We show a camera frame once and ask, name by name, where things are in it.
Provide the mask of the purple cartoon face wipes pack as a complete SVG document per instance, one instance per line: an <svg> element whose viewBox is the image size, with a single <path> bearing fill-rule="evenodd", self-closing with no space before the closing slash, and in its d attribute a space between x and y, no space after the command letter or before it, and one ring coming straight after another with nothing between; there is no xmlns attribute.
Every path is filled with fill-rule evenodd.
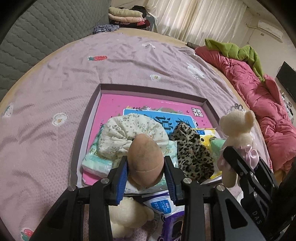
<svg viewBox="0 0 296 241"><path fill-rule="evenodd" d="M167 190L143 195L142 202L154 211L149 240L181 240L184 206L175 206Z"/></svg>

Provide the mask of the cream plush bear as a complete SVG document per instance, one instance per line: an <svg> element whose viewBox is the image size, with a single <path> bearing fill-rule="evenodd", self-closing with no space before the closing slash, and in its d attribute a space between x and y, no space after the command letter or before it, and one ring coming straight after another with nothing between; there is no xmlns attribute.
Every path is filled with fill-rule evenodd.
<svg viewBox="0 0 296 241"><path fill-rule="evenodd" d="M118 206L109 206L109 217L113 238L128 238L154 219L154 211L132 197L123 197Z"/></svg>

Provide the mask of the green tissue pack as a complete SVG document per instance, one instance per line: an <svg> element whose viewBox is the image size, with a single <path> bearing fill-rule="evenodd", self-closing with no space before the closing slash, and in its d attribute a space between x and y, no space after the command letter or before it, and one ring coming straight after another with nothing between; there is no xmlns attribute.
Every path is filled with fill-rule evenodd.
<svg viewBox="0 0 296 241"><path fill-rule="evenodd" d="M168 141L166 147L161 147L164 156L170 156L173 166L178 168L178 146L177 141Z"/></svg>
<svg viewBox="0 0 296 241"><path fill-rule="evenodd" d="M98 155L97 144L92 144L88 153L82 160L82 168L84 171L95 176L107 177L113 167L111 160L104 159Z"/></svg>

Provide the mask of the leopard print fabric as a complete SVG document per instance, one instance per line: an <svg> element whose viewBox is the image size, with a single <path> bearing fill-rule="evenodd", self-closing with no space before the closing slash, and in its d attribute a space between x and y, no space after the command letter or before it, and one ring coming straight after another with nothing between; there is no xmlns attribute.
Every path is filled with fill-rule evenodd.
<svg viewBox="0 0 296 241"><path fill-rule="evenodd" d="M201 143L200 135L184 122L179 123L171 135L177 142L178 166L186 177L202 183L214 174L214 159Z"/></svg>

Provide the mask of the mint green soft item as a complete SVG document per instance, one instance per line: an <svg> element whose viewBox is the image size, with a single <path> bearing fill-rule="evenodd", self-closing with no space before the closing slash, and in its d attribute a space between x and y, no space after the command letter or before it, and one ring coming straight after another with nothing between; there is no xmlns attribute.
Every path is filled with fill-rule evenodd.
<svg viewBox="0 0 296 241"><path fill-rule="evenodd" d="M217 160L220 156L220 151L222 150L225 140L221 138L211 137L209 141L213 158Z"/></svg>

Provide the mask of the cream teddy bear pink bow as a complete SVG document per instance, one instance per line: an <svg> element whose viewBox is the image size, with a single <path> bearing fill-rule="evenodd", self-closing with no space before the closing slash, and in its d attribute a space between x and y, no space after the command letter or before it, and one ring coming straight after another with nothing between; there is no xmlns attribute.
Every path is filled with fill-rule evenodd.
<svg viewBox="0 0 296 241"><path fill-rule="evenodd" d="M222 171L222 183L227 188L234 187L237 179L236 172L223 157L223 151L227 146L234 147L252 169L259 162L257 145L251 134L254 122L255 114L251 110L233 110L219 121L220 128L227 139L222 145L217 167Z"/></svg>

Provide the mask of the baby doll floral clothes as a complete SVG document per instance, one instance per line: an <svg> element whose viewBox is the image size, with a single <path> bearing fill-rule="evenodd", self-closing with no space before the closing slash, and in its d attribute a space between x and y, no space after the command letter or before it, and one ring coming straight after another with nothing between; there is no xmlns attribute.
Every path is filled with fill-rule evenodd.
<svg viewBox="0 0 296 241"><path fill-rule="evenodd" d="M98 139L99 156L117 166L127 156L132 182L141 188L156 185L163 176L164 152L169 137L163 126L142 114L110 118Z"/></svg>

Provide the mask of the pink quilted comforter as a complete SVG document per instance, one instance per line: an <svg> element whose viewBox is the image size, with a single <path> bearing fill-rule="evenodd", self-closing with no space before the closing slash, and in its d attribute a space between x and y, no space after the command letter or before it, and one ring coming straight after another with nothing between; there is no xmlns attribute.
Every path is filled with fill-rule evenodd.
<svg viewBox="0 0 296 241"><path fill-rule="evenodd" d="M195 52L227 77L255 113L274 171L288 173L295 160L295 126L288 117L275 80L265 75L262 82L247 63L224 57L206 46L197 47Z"/></svg>

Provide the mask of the lilac patterned bed sheet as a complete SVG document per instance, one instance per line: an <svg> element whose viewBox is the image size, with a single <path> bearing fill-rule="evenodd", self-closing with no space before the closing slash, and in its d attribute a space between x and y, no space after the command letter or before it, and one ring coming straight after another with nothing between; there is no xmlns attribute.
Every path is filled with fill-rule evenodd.
<svg viewBox="0 0 296 241"><path fill-rule="evenodd" d="M1 102L1 219L13 240L35 230L67 188L76 133L100 84L203 97L218 116L243 104L222 73L168 36L120 30L58 49Z"/></svg>

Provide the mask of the pink blue book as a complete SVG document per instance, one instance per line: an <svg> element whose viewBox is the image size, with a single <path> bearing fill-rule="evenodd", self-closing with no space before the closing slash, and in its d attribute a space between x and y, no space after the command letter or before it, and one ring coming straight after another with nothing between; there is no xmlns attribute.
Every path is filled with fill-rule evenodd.
<svg viewBox="0 0 296 241"><path fill-rule="evenodd" d="M155 98L101 94L93 106L86 133L89 135L88 151L103 124L113 116L128 113L144 114L163 125L167 134L171 134L179 122L185 122L193 128L211 128L212 124L205 112L204 101L194 104L175 102Z"/></svg>

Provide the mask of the purple cardboard box tray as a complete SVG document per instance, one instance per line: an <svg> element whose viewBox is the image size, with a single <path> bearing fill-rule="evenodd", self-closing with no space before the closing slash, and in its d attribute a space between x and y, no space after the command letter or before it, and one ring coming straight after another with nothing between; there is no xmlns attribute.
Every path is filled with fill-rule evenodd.
<svg viewBox="0 0 296 241"><path fill-rule="evenodd" d="M69 182L79 188L91 185L96 177L83 171L82 161L101 127L114 116L139 113L160 123L170 135L185 122L205 134L222 137L219 116L210 102L195 95L150 87L100 84L90 98L75 138Z"/></svg>

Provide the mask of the green blanket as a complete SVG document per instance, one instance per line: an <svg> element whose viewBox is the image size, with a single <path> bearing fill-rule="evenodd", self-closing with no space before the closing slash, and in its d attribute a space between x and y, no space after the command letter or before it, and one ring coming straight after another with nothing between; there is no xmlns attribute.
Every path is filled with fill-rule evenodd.
<svg viewBox="0 0 296 241"><path fill-rule="evenodd" d="M224 57L246 62L261 82L265 81L260 57L250 45L240 48L234 43L222 43L213 39L205 39L208 50L219 51Z"/></svg>

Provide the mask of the white air conditioner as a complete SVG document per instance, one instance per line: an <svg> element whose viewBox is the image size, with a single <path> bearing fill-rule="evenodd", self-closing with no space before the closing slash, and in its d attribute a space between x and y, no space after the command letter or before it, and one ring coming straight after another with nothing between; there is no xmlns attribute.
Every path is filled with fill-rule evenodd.
<svg viewBox="0 0 296 241"><path fill-rule="evenodd" d="M273 36L277 37L278 39L283 38L283 32L281 32L281 30L279 30L278 28L266 23L266 22L262 22L262 21L258 21L257 26L262 29L267 31L268 33L272 34Z"/></svg>

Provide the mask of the grey quilted headboard cover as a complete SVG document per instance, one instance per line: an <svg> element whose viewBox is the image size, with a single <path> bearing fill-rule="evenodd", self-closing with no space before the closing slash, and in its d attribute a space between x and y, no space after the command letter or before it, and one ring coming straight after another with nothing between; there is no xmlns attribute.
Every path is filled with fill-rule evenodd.
<svg viewBox="0 0 296 241"><path fill-rule="evenodd" d="M35 64L108 23L110 1L35 1L1 42L1 97Z"/></svg>

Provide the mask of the dark patterned cloth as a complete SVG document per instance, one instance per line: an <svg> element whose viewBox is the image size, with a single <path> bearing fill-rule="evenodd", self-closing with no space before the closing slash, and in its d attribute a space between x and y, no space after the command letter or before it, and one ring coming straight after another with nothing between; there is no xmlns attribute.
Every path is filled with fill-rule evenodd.
<svg viewBox="0 0 296 241"><path fill-rule="evenodd" d="M96 25L93 30L93 34L114 32L119 29L119 25L104 24Z"/></svg>

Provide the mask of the white pleated curtain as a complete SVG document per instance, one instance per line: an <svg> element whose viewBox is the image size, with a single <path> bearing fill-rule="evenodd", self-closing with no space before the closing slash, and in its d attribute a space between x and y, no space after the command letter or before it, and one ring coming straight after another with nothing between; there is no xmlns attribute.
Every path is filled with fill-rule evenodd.
<svg viewBox="0 0 296 241"><path fill-rule="evenodd" d="M231 42L247 9L243 1L147 1L153 31L183 42Z"/></svg>

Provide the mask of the folded clothes stack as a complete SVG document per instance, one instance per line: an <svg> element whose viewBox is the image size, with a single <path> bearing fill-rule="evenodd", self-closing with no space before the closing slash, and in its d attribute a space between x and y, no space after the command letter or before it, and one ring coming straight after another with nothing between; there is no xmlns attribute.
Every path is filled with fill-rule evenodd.
<svg viewBox="0 0 296 241"><path fill-rule="evenodd" d="M120 28L134 28L149 30L150 21L147 10L143 6L133 6L131 9L110 7L108 9L109 22Z"/></svg>

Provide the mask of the black wall television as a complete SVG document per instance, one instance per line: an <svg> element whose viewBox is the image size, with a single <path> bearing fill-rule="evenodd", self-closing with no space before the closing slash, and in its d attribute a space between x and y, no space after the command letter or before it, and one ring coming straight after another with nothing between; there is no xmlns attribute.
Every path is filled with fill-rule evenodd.
<svg viewBox="0 0 296 241"><path fill-rule="evenodd" d="M284 61L276 78L296 102L296 71Z"/></svg>

